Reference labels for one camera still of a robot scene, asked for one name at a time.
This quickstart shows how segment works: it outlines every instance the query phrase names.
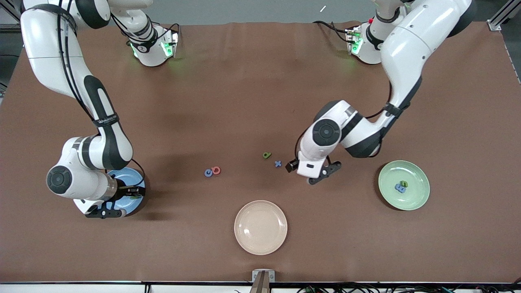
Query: green plate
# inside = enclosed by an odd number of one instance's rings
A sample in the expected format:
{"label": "green plate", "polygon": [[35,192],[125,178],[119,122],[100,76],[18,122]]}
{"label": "green plate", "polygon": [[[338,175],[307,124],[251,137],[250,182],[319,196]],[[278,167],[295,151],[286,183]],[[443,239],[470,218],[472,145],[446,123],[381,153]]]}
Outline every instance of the green plate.
{"label": "green plate", "polygon": [[[407,181],[404,193],[395,189],[400,181]],[[415,164],[407,161],[393,161],[385,165],[378,176],[378,187],[383,198],[393,207],[412,211],[427,202],[430,194],[429,180]]]}

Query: floor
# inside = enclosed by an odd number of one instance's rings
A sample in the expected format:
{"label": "floor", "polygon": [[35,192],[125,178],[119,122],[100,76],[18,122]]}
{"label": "floor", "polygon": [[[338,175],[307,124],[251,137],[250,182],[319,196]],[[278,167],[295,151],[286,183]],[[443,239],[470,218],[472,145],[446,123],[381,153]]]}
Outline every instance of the floor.
{"label": "floor", "polygon": [[[506,0],[476,0],[476,21],[486,21]],[[374,15],[374,5],[367,0],[177,0],[157,1],[145,12],[161,23],[181,25],[217,25],[229,22],[313,22],[315,20],[345,22],[366,21]],[[0,9],[0,23],[16,23]],[[502,25],[502,34],[513,65],[521,68],[521,13]],[[0,54],[19,55],[23,41],[19,33],[0,33]],[[0,104],[3,92],[18,58],[0,56]]]}

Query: metal bracket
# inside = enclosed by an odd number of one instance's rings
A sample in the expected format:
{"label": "metal bracket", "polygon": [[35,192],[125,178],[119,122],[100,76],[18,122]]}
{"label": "metal bracket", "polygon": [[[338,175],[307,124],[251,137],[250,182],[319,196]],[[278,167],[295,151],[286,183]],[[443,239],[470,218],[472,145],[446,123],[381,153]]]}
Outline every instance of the metal bracket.
{"label": "metal bracket", "polygon": [[275,271],[274,270],[269,270],[267,268],[258,268],[256,270],[252,271],[252,282],[255,282],[255,278],[262,271],[268,272],[268,277],[269,277],[269,282],[270,283],[274,283],[275,282]]}
{"label": "metal bracket", "polygon": [[252,289],[250,293],[269,293],[269,283],[275,282],[275,271],[260,268],[252,271]]}
{"label": "metal bracket", "polygon": [[0,9],[4,9],[11,17],[20,23],[20,2],[13,0],[0,0]]}
{"label": "metal bracket", "polygon": [[487,20],[489,29],[491,31],[500,31],[500,25],[507,23],[519,12],[520,9],[521,0],[508,0],[506,4],[501,7],[496,14],[494,14],[494,16]]}
{"label": "metal bracket", "polygon": [[490,31],[500,31],[500,30],[501,30],[501,25],[498,25],[497,27],[494,27],[494,26],[490,23],[490,19],[487,19],[487,25],[489,26],[489,30],[490,30]]}

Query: blue plate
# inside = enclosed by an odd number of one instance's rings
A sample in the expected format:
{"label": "blue plate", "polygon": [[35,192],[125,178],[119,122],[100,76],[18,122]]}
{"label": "blue plate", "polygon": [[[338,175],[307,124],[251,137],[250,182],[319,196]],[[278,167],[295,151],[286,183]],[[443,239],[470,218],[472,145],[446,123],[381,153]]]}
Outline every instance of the blue plate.
{"label": "blue plate", "polygon": [[[134,185],[141,181],[143,176],[139,174],[138,171],[132,168],[123,168],[121,170],[112,170],[108,173],[109,175],[115,175],[114,178],[119,179],[125,183],[127,186]],[[138,186],[145,187],[145,181],[141,182]],[[124,209],[127,211],[127,215],[135,211],[138,208],[139,204],[143,201],[142,196],[130,197],[124,196],[115,202],[116,209]],[[107,208],[112,208],[112,203],[107,202]]]}

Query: black strap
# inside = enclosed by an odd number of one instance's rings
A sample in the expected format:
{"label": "black strap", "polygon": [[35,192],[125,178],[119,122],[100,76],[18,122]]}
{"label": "black strap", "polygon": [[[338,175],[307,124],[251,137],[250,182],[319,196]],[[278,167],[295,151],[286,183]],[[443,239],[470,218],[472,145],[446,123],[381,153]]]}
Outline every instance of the black strap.
{"label": "black strap", "polygon": [[68,11],[59,7],[58,5],[38,4],[38,5],[34,5],[33,7],[29,8],[29,10],[31,10],[31,9],[39,9],[39,10],[54,13],[56,15],[63,17],[69,23],[69,25],[72,27],[74,34],[77,34],[78,26],[76,25],[76,21],[74,20],[74,17],[72,17],[72,15]]}
{"label": "black strap", "polygon": [[99,127],[106,127],[106,126],[110,126],[116,122],[119,122],[119,116],[117,113],[114,113],[110,116],[107,116],[107,117],[104,117],[104,118],[101,118],[101,119],[98,119],[98,120],[93,120],[92,121],[92,124],[94,124],[94,126],[96,126],[97,128]]}
{"label": "black strap", "polygon": [[360,113],[356,113],[351,120],[345,125],[344,128],[342,128],[342,136],[340,137],[340,141],[344,140],[344,138],[355,128],[356,125],[364,118]]}
{"label": "black strap", "polygon": [[378,47],[378,45],[383,44],[383,40],[375,37],[373,35],[373,33],[371,33],[371,25],[369,25],[367,27],[367,29],[365,30],[365,35],[367,36],[367,40],[369,41],[369,43],[371,43],[371,44],[373,44],[373,46],[375,46],[375,50],[380,51],[380,48]]}
{"label": "black strap", "polygon": [[378,20],[380,20],[381,22],[383,23],[393,23],[395,20],[398,19],[398,16],[400,16],[400,8],[397,8],[395,11],[394,11],[394,15],[393,17],[391,17],[391,19],[385,19],[385,18],[382,18],[378,15],[378,13],[375,13],[375,16]]}
{"label": "black strap", "polygon": [[393,115],[394,117],[396,117],[396,119],[398,119],[398,118],[400,118],[400,115],[403,113],[403,111],[405,111],[407,108],[409,108],[410,105],[411,104],[408,103],[405,107],[398,108],[392,104],[386,103],[386,105],[383,107],[383,109],[385,111],[387,111],[386,116]]}
{"label": "black strap", "polygon": [[154,29],[154,27],[152,27],[152,33],[153,33],[153,36],[152,38],[150,38],[150,40],[148,41],[144,41],[143,43],[136,43],[135,42],[135,37],[131,35],[131,37],[133,39],[130,40],[130,43],[134,46],[134,48],[136,50],[138,50],[139,52],[141,53],[148,53],[150,51],[150,48],[155,45],[155,43],[157,42],[158,40],[158,34],[157,34],[157,31],[156,29]]}

